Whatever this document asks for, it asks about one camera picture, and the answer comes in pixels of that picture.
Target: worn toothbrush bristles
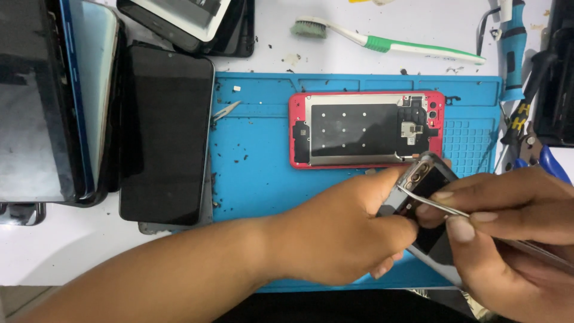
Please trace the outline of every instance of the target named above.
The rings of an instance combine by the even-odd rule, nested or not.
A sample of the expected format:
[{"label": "worn toothbrush bristles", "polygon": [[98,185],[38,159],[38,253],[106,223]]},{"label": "worn toothbrush bristles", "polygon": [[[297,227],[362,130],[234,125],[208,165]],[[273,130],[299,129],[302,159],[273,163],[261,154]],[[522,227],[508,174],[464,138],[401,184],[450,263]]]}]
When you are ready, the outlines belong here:
[{"label": "worn toothbrush bristles", "polygon": [[327,27],[318,22],[297,21],[291,27],[291,34],[307,38],[327,38]]}]

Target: toothbrush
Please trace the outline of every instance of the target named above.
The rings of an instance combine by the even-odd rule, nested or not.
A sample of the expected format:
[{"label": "toothbrush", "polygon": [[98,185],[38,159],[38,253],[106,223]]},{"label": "toothbrush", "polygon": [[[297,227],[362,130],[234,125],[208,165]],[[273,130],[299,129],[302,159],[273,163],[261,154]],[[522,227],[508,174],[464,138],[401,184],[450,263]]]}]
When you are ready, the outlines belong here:
[{"label": "toothbrush", "polygon": [[291,27],[291,33],[310,38],[327,38],[327,28],[352,40],[360,46],[372,49],[377,52],[409,52],[444,61],[464,61],[475,65],[483,65],[486,62],[484,57],[471,53],[458,51],[452,48],[407,43],[406,41],[391,40],[377,36],[367,36],[352,32],[328,20],[301,16],[295,20],[295,25]]}]

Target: blue plier handle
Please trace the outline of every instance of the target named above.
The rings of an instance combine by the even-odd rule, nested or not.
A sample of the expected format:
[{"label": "blue plier handle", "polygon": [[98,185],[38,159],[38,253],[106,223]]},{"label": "blue plier handle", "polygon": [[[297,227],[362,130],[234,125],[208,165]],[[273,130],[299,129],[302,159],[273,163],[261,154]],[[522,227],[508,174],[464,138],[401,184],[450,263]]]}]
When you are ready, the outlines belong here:
[{"label": "blue plier handle", "polygon": [[526,134],[520,138],[519,157],[514,162],[515,168],[540,166],[548,174],[572,185],[568,174],[560,163],[554,158],[550,148],[543,145],[532,129],[532,123],[528,124]]}]

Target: black screwdriver handle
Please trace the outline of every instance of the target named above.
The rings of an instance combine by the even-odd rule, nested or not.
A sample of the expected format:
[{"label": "black screwdriver handle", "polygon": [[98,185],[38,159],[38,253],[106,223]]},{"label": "black screwdriver handle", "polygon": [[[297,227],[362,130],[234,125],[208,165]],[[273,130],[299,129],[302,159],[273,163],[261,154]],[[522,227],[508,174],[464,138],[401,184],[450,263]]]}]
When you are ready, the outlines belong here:
[{"label": "black screwdriver handle", "polygon": [[536,53],[532,56],[532,73],[524,89],[524,99],[510,115],[510,123],[501,143],[504,145],[518,145],[518,140],[523,134],[524,124],[528,120],[530,104],[540,88],[542,79],[550,69],[550,66],[558,59],[558,55],[548,51]]}]

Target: hand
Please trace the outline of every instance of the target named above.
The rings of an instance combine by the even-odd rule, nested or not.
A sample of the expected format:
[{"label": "hand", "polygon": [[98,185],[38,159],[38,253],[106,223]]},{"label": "hand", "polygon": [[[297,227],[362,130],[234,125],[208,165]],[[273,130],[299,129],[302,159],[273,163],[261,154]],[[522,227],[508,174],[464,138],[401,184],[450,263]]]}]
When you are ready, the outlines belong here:
[{"label": "hand", "polygon": [[[574,187],[528,167],[463,178],[431,198],[471,213],[470,221],[449,217],[447,232],[455,266],[475,300],[524,323],[572,319],[574,276],[495,245],[492,237],[538,241],[574,263]],[[421,205],[417,215],[421,226],[434,227],[445,214]]]},{"label": "hand", "polygon": [[401,216],[375,215],[405,170],[353,177],[271,217],[276,278],[344,285],[368,272],[378,279],[391,269],[418,227]]}]

